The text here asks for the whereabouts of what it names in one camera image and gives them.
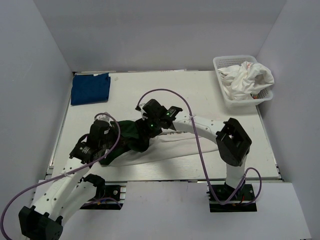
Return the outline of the white green raglan t-shirt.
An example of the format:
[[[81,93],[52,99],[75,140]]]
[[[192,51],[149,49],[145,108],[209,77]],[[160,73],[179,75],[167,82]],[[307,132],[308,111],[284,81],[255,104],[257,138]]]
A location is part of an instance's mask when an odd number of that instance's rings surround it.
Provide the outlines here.
[[[113,167],[132,166],[173,158],[187,157],[199,153],[196,137],[193,133],[164,129],[149,140],[149,147],[144,152],[129,150],[114,159]]]

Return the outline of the white printed t-shirt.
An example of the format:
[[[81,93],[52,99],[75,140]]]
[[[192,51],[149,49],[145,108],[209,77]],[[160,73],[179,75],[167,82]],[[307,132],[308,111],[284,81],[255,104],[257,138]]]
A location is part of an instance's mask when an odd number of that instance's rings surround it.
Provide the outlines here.
[[[231,101],[251,100],[253,95],[275,83],[271,71],[258,62],[244,61],[240,65],[219,68],[217,73]]]

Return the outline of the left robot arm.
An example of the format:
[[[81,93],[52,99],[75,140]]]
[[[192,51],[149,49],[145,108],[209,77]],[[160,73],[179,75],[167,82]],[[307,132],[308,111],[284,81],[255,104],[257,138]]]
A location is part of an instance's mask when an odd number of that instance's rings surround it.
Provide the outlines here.
[[[69,154],[61,174],[32,206],[19,214],[21,233],[31,240],[58,240],[64,224],[87,201],[105,196],[106,181],[91,169],[99,165],[120,141],[116,121],[95,120]]]

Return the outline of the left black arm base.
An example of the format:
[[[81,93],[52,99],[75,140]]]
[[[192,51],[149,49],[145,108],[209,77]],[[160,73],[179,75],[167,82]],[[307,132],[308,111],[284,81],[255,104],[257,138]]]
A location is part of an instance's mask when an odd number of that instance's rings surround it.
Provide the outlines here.
[[[102,190],[86,202],[81,210],[120,210],[126,197],[126,184],[106,183]]]

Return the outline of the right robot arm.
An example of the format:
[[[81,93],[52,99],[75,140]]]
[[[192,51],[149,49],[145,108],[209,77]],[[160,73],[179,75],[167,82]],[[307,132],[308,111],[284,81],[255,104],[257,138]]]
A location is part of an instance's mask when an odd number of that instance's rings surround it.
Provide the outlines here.
[[[166,129],[195,134],[215,143],[220,158],[226,163],[226,195],[233,200],[243,195],[245,162],[252,140],[237,119],[216,121],[192,116],[177,106],[167,109],[155,99],[135,109],[141,112],[136,124],[145,138],[154,138]]]

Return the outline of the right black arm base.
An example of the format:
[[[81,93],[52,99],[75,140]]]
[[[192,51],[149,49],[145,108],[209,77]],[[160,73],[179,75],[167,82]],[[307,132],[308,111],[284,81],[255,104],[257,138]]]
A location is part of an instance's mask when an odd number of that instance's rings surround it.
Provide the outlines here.
[[[233,192],[233,189],[226,184],[212,184],[211,186],[221,202],[225,202]],[[208,195],[209,210],[211,213],[257,212],[257,205],[255,202],[248,204],[255,198],[252,184],[245,184],[225,205],[219,204],[209,190],[206,193]]]

